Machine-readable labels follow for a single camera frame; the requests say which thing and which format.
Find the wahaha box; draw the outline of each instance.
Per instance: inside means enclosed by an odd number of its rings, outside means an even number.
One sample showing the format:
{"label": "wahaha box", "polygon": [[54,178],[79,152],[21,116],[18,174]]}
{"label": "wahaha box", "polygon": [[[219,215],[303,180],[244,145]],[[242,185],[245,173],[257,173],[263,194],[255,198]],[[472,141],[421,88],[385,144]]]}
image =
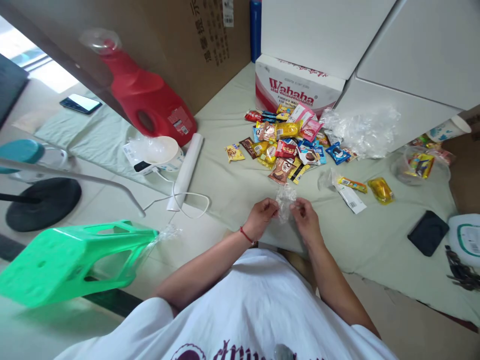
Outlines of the wahaha box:
{"label": "wahaha box", "polygon": [[265,54],[255,62],[258,110],[276,113],[280,104],[295,108],[301,102],[320,117],[335,105],[344,85],[345,80]]}

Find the green plastic stool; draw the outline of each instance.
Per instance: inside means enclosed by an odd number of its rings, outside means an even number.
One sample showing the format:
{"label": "green plastic stool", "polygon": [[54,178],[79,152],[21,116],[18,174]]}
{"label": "green plastic stool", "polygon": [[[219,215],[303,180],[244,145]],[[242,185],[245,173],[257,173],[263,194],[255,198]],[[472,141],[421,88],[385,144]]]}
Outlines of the green plastic stool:
{"label": "green plastic stool", "polygon": [[[34,308],[126,287],[158,235],[128,220],[45,230],[1,273],[0,294]],[[92,278],[98,260],[119,253],[127,258],[116,275]]]}

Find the clear plastic lid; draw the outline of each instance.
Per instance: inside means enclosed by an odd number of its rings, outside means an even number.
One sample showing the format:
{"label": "clear plastic lid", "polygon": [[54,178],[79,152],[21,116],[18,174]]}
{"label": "clear plastic lid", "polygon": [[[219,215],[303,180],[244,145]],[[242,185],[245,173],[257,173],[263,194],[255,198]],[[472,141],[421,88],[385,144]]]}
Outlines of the clear plastic lid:
{"label": "clear plastic lid", "polygon": [[115,31],[100,27],[84,31],[79,40],[99,55],[111,55],[122,48],[122,42]]}

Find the pink package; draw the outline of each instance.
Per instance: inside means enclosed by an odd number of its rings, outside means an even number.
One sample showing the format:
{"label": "pink package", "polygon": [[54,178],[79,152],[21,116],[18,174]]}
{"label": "pink package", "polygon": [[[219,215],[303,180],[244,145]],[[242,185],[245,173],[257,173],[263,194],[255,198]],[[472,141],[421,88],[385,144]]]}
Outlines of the pink package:
{"label": "pink package", "polygon": [[312,143],[323,125],[323,122],[317,122],[316,116],[311,117],[306,123],[303,123],[300,130],[300,136]]}

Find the person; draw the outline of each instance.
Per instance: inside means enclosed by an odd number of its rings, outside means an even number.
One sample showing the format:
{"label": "person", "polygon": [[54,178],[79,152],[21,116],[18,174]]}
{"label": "person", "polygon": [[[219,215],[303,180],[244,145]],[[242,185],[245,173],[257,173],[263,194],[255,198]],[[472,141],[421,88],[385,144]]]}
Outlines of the person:
{"label": "person", "polygon": [[274,251],[250,248],[279,205],[256,203],[239,231],[189,261],[110,334],[64,359],[396,359],[325,246],[312,204],[290,206],[321,299]]}

